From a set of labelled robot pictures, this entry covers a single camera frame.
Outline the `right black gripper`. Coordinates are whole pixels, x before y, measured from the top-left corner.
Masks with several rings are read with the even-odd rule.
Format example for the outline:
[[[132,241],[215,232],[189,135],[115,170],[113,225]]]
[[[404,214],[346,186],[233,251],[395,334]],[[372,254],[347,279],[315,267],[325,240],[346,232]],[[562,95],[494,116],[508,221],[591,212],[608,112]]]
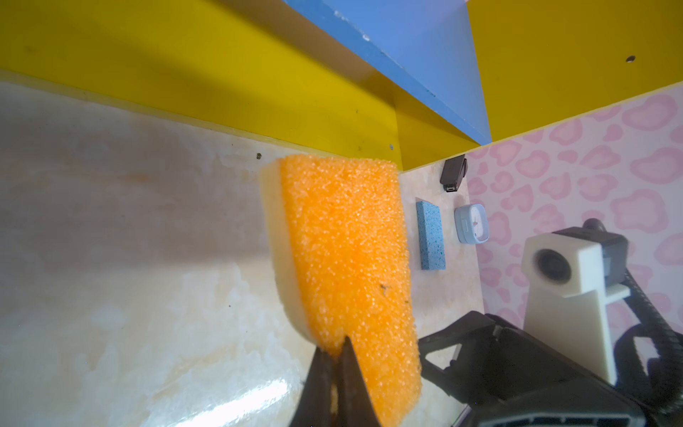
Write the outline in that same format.
[[[529,334],[471,311],[419,340],[422,377],[468,404],[465,426],[645,426],[635,400]],[[428,356],[453,359],[441,368]]]

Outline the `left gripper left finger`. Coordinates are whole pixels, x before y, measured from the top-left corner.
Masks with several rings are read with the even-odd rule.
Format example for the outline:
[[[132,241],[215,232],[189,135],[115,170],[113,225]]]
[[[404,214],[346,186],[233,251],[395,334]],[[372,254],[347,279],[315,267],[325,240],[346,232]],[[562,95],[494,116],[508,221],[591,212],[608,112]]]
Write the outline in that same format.
[[[316,348],[291,427],[335,426],[336,416],[332,411],[335,380],[334,359]]]

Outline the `orange sponge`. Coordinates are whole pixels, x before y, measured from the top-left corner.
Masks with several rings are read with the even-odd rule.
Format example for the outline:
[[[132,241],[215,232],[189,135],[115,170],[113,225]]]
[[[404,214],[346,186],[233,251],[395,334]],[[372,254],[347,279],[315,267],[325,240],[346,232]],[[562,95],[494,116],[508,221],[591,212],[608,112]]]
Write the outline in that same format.
[[[287,318],[334,357],[350,340],[379,423],[400,425],[422,380],[397,167],[293,155],[259,180]]]

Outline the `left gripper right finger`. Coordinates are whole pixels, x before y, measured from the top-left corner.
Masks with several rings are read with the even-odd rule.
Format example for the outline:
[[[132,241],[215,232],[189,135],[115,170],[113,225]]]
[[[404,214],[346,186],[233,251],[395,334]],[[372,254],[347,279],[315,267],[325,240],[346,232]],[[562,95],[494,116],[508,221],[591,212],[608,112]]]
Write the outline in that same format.
[[[381,426],[349,337],[337,360],[337,391],[338,426]]]

